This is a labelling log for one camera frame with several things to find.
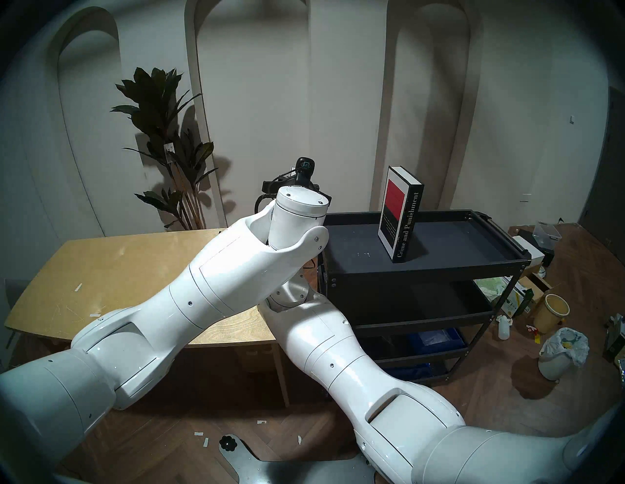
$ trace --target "crime and punishment book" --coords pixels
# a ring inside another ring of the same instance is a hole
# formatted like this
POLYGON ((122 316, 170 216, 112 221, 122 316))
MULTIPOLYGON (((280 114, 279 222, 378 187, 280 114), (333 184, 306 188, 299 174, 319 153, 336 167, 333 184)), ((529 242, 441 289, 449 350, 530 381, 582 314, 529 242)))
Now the crime and punishment book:
POLYGON ((404 262, 423 184, 401 166, 389 166, 377 235, 393 262, 404 262))

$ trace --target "blue bin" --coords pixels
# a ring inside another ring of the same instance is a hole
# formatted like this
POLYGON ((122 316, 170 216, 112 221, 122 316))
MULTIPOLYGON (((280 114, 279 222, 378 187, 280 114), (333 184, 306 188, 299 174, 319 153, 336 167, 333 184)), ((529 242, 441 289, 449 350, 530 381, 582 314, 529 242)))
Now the blue bin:
POLYGON ((390 376, 406 382, 418 380, 419 378, 429 378, 433 375, 429 363, 421 363, 420 365, 406 368, 384 368, 383 370, 390 376))
POLYGON ((442 329, 438 331, 444 332, 445 335, 449 338, 449 340, 443 341, 440 343, 426 344, 424 342, 423 337, 427 333, 433 333, 433 332, 427 331, 427 332, 409 334, 408 339, 410 340, 410 344, 414 348, 414 351, 418 355, 427 355, 430 353, 440 353, 443 351, 458 350, 460 348, 466 347, 463 337, 460 335, 458 330, 456 330, 456 328, 447 328, 447 329, 442 329))

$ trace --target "wooden table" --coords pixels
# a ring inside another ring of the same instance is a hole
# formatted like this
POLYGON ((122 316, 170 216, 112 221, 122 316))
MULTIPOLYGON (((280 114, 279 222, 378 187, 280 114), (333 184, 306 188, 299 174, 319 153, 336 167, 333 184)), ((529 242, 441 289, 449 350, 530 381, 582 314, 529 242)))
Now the wooden table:
MULTIPOLYGON (((100 315, 152 297, 222 230, 70 240, 31 281, 5 326, 70 341, 100 315)), ((256 307, 215 323, 187 347, 262 343, 272 345, 282 396, 288 407, 279 347, 256 307)))

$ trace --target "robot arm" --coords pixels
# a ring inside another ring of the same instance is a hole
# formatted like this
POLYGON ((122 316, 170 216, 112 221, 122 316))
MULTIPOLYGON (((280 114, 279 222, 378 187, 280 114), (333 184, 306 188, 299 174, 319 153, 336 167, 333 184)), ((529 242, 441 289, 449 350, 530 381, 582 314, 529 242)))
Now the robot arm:
POLYGON ((281 243, 284 224, 270 230, 272 219, 289 215, 274 213, 275 203, 211 240, 149 300, 93 321, 69 350, 0 375, 0 393, 51 463, 111 408, 127 408, 150 391, 202 331, 254 307, 326 246, 323 217, 308 217, 281 243))
POLYGON ((288 281, 258 309, 291 361, 341 407, 362 453, 388 482, 563 482, 617 411, 615 406, 593 425, 562 438, 466 426, 434 390, 382 371, 363 352, 343 314, 299 284, 297 277, 288 281), (308 294, 306 302, 295 305, 300 293, 308 294))

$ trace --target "table leg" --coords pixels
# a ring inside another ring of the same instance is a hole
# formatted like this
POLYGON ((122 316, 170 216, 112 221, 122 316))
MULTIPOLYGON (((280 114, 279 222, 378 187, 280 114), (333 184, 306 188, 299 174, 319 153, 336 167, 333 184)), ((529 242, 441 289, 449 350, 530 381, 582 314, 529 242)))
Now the table leg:
POLYGON ((274 363, 276 364, 277 379, 280 382, 280 390, 282 390, 282 398, 284 399, 284 406, 288 407, 290 405, 289 395, 286 392, 286 379, 284 378, 284 368, 282 366, 280 345, 278 343, 272 343, 271 350, 274 354, 274 363))

